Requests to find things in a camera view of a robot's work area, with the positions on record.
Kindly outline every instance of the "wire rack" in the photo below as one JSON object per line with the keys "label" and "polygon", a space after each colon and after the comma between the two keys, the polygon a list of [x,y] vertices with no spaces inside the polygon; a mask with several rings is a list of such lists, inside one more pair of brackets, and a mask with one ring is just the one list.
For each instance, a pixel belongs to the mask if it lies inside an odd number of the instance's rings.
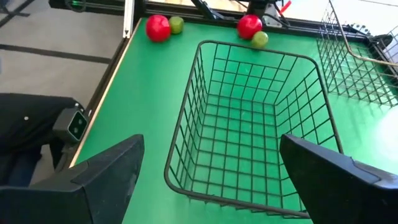
{"label": "wire rack", "polygon": [[167,158],[166,183],[221,206],[309,218],[279,155],[285,133],[342,152],[316,63],[202,42]]}
{"label": "wire rack", "polygon": [[341,24],[331,0],[322,18],[318,51],[328,92],[395,106],[398,27],[372,37],[359,24]]}

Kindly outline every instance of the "gray floor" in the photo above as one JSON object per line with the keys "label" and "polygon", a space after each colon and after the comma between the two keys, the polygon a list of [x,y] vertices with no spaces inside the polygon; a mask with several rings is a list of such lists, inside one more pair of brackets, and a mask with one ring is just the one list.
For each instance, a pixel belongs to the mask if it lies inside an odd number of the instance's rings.
{"label": "gray floor", "polygon": [[[24,0],[12,0],[13,10]],[[113,56],[123,29],[123,17],[51,9],[47,0],[35,0],[0,28],[0,44],[57,50],[99,57]],[[0,50],[0,92],[71,96],[86,106],[107,65]],[[48,147],[32,182],[53,173]]]}

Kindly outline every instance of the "green tabletop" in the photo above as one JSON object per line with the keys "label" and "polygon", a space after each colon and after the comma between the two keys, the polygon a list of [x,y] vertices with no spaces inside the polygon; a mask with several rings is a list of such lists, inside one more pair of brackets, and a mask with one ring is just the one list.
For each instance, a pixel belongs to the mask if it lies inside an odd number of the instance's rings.
{"label": "green tabletop", "polygon": [[[270,32],[268,35],[268,49],[306,55],[319,62],[315,38]],[[235,29],[190,23],[185,24],[182,34],[155,44],[146,37],[145,20],[141,21],[77,162],[133,134],[144,135],[144,162],[124,223],[311,223],[205,205],[166,186],[165,161],[194,54],[203,40],[249,44],[237,36]],[[328,97],[345,154],[396,173],[398,107],[333,94]]]}

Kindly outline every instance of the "basket rim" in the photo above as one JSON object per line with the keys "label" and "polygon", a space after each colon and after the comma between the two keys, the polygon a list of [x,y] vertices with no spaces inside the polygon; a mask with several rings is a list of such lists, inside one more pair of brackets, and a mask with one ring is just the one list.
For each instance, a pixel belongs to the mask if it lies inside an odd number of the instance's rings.
{"label": "basket rim", "polygon": [[195,55],[194,55],[194,60],[193,60],[192,66],[191,66],[190,75],[189,75],[189,78],[188,78],[188,83],[187,83],[187,86],[185,87],[184,96],[183,96],[182,104],[181,104],[181,107],[180,107],[180,112],[178,114],[177,123],[175,125],[172,142],[171,142],[171,145],[170,145],[169,153],[167,155],[167,160],[166,160],[165,169],[164,169],[164,179],[166,181],[166,184],[176,193],[187,195],[187,196],[191,196],[193,198],[198,198],[198,199],[201,199],[201,200],[204,200],[204,201],[216,202],[216,203],[220,203],[220,204],[232,205],[232,206],[236,206],[236,207],[243,207],[243,208],[246,208],[246,209],[258,210],[258,211],[276,212],[276,213],[280,213],[281,215],[293,215],[293,216],[301,217],[301,218],[310,218],[310,215],[308,213],[305,213],[305,212],[298,212],[298,211],[289,210],[289,209],[286,209],[286,208],[278,208],[278,207],[272,207],[272,206],[268,206],[268,205],[260,205],[260,204],[256,204],[256,203],[249,203],[249,202],[243,202],[243,201],[240,201],[240,200],[233,200],[233,199],[223,198],[223,197],[214,196],[214,195],[202,194],[202,193],[198,193],[198,192],[194,192],[194,191],[181,189],[181,188],[177,187],[176,185],[174,185],[171,182],[170,177],[169,177],[170,163],[171,163],[173,152],[174,152],[175,142],[176,142],[177,136],[178,136],[178,129],[179,129],[179,126],[180,126],[180,123],[181,123],[181,120],[182,120],[182,116],[183,116],[183,112],[184,112],[184,106],[185,106],[185,103],[187,102],[187,95],[188,95],[188,92],[189,92],[189,89],[190,89],[190,85],[191,85],[191,82],[192,82],[193,71],[195,69],[195,65],[197,64],[197,61],[195,60],[195,58],[198,56],[201,46],[204,45],[204,44],[209,44],[209,43],[210,44],[230,45],[230,46],[233,46],[233,47],[242,47],[242,48],[245,48],[245,49],[260,50],[260,51],[263,51],[263,52],[271,52],[271,53],[276,53],[276,54],[284,54],[284,55],[289,55],[289,56],[293,56],[293,57],[297,57],[297,58],[304,58],[304,59],[307,59],[307,60],[311,61],[314,64],[315,69],[317,71],[317,75],[318,75],[318,79],[319,79],[319,82],[320,82],[320,85],[321,85],[323,97],[325,99],[326,108],[327,108],[328,114],[330,116],[331,126],[332,126],[333,132],[335,134],[338,151],[339,151],[339,153],[344,154],[343,148],[341,146],[340,137],[338,135],[337,128],[336,128],[336,125],[335,125],[335,120],[334,120],[333,114],[331,112],[329,100],[328,100],[328,97],[327,97],[326,88],[325,88],[325,86],[323,84],[323,80],[322,80],[322,76],[320,75],[320,70],[319,70],[318,64],[316,63],[316,61],[314,61],[314,59],[312,59],[312,58],[310,58],[308,56],[305,56],[305,55],[293,54],[293,53],[288,53],[288,52],[281,52],[281,51],[278,51],[278,50],[257,49],[257,48],[254,48],[254,47],[241,45],[241,44],[234,44],[234,43],[222,42],[222,41],[216,41],[216,40],[203,40],[203,41],[201,41],[198,44],[198,47],[197,47]]}

